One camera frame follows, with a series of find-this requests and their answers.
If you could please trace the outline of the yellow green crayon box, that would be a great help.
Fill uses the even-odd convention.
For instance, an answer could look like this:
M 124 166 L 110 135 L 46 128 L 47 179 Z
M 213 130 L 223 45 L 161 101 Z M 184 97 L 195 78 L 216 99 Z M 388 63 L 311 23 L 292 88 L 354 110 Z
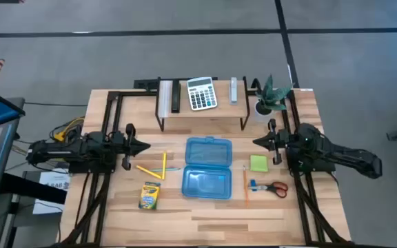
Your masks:
M 160 183 L 145 182 L 141 189 L 139 209 L 156 209 L 160 194 L 160 186 Z

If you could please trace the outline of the orange pencil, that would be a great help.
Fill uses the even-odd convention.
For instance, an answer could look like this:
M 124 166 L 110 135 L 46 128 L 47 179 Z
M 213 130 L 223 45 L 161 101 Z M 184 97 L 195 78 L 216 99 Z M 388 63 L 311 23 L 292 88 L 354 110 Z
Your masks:
M 245 206 L 249 208 L 249 193 L 248 193 L 248 185 L 247 185 L 247 172 L 246 167 L 243 166 L 243 190 L 245 195 Z

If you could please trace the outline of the red handled scissors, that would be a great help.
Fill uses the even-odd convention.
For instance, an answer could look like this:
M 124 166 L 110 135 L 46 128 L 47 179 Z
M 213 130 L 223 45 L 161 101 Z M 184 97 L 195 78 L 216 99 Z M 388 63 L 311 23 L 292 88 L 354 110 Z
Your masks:
M 256 191 L 268 191 L 274 193 L 279 198 L 285 198 L 287 196 L 288 186 L 285 183 L 276 181 L 269 185 L 249 186 L 248 189 Z

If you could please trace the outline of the black power strip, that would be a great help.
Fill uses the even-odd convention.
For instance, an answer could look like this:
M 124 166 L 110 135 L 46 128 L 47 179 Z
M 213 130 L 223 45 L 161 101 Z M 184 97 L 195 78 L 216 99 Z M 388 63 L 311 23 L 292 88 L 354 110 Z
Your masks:
M 159 81 L 157 79 L 138 79 L 134 80 L 134 89 L 143 89 L 146 91 L 157 90 Z

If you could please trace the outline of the black beam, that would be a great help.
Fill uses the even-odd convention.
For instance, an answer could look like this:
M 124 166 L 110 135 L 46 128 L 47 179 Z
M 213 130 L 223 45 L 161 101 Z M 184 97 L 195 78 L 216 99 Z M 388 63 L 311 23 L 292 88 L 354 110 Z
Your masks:
M 31 198 L 64 204 L 67 191 L 49 185 L 4 173 L 0 182 L 1 194 L 17 194 Z

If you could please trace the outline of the white desk calculator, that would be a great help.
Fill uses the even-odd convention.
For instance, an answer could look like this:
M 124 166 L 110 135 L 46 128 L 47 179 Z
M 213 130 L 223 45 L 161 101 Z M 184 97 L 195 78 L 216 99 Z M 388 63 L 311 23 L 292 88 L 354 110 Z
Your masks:
M 216 92 L 212 77 L 198 77 L 187 80 L 187 95 L 193 111 L 217 107 Z

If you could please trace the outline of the black stapler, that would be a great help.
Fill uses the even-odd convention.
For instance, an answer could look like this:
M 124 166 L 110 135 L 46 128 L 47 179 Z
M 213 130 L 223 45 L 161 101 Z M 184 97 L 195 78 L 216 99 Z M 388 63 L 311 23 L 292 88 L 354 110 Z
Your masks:
M 171 98 L 171 113 L 178 114 L 180 112 L 181 100 L 181 84 L 179 80 L 172 82 L 172 98 Z

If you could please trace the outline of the blue plastic pencil case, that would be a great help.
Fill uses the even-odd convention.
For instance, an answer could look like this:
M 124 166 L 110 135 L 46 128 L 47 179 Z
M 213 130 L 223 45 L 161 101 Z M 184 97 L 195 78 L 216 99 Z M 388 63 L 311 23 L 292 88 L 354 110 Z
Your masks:
M 189 138 L 185 149 L 182 194 L 192 198 L 231 198 L 231 165 L 231 141 L 212 136 Z

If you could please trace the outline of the grey stapler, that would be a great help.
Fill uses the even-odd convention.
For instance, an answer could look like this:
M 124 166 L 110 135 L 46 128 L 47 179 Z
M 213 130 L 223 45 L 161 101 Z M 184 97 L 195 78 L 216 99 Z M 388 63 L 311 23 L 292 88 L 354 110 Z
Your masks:
M 238 81 L 236 77 L 232 77 L 229 85 L 229 100 L 230 105 L 236 105 L 238 102 Z

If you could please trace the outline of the white printed paper sheet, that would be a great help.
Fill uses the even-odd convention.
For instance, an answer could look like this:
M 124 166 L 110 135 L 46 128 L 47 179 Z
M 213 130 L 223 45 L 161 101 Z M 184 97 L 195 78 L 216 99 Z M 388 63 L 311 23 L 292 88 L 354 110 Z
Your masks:
M 65 194 L 70 187 L 70 176 L 67 169 L 58 168 L 51 172 L 41 172 L 39 181 L 41 185 L 53 190 L 47 191 L 44 197 L 34 201 L 32 213 L 34 215 L 59 214 L 64 209 Z

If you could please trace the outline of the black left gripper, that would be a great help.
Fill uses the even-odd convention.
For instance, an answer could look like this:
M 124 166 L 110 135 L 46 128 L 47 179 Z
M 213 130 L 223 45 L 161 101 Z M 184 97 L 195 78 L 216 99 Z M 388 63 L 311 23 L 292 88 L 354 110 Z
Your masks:
M 114 153 L 124 155 L 121 166 L 125 170 L 130 170 L 131 168 L 131 164 L 130 164 L 130 156 L 132 150 L 131 143 L 132 143 L 132 139 L 134 138 L 135 132 L 136 130 L 134 125 L 128 123 L 125 127 L 125 133 L 122 133 L 120 131 L 114 131 L 111 134 L 111 141 L 112 141 Z M 137 139 L 134 139 L 134 144 L 136 146 L 139 146 L 134 151 L 135 155 L 149 149 L 150 147 L 149 143 L 144 143 L 142 141 L 138 141 Z

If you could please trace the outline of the green snake plant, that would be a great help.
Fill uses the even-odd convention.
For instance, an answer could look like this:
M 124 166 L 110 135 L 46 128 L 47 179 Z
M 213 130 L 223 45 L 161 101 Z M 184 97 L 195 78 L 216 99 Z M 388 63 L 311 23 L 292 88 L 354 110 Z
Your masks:
M 256 110 L 262 115 L 267 115 L 273 111 L 286 110 L 285 104 L 281 101 L 286 98 L 291 90 L 292 86 L 274 88 L 273 76 L 269 75 L 263 89 L 256 91 L 258 98 Z

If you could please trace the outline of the white plant pot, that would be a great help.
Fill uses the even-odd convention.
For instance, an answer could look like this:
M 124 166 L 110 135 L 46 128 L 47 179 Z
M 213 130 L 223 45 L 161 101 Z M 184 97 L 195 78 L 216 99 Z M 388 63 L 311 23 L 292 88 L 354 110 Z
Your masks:
M 255 117 L 258 123 L 268 123 L 273 116 L 273 111 L 265 107 L 261 101 L 257 101 L 255 106 Z

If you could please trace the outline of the wooden shelf riser black legs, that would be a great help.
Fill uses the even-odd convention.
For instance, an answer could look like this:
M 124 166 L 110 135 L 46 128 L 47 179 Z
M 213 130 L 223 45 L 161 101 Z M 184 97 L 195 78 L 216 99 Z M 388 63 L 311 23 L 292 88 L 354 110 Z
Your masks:
M 178 114 L 169 113 L 167 118 L 161 118 L 158 115 L 159 112 L 159 84 L 161 81 L 173 81 L 179 80 L 181 84 L 181 100 L 180 100 L 180 112 Z M 214 89 L 216 92 L 217 107 L 209 110 L 193 111 L 189 96 L 187 95 L 187 80 L 180 79 L 168 79 L 159 80 L 158 89 L 156 92 L 156 108 L 155 117 L 161 131 L 165 129 L 165 120 L 168 118 L 239 118 L 241 129 L 244 129 L 247 125 L 247 121 L 250 117 L 250 100 L 249 94 L 251 91 L 247 86 L 247 79 L 243 77 L 242 80 L 238 80 L 238 102 L 236 105 L 230 105 L 229 100 L 229 85 L 230 80 L 218 80 L 213 79 Z

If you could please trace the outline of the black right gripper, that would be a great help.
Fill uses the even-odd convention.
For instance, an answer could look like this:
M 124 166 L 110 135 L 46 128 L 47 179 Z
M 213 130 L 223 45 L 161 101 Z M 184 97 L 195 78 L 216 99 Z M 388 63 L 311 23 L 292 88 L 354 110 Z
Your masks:
M 253 142 L 255 145 L 258 145 L 262 148 L 271 151 L 272 149 L 275 151 L 275 155 L 273 157 L 273 164 L 279 165 L 282 162 L 282 156 L 278 151 L 279 148 L 286 148 L 288 143 L 288 131 L 286 129 L 276 130 L 276 119 L 271 118 L 268 123 L 269 133 L 263 137 L 254 139 Z

